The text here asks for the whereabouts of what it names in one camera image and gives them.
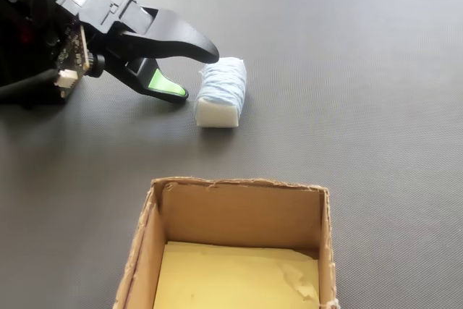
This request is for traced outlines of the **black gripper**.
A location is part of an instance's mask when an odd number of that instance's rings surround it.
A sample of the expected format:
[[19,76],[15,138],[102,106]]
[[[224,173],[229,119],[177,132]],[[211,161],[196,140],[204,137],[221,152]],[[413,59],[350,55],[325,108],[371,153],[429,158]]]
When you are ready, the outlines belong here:
[[169,9],[143,7],[135,0],[56,0],[59,10],[85,28],[92,54],[105,70],[124,70],[126,84],[144,96],[184,103],[187,89],[161,71],[156,59],[183,56],[202,63],[219,59],[206,36]]

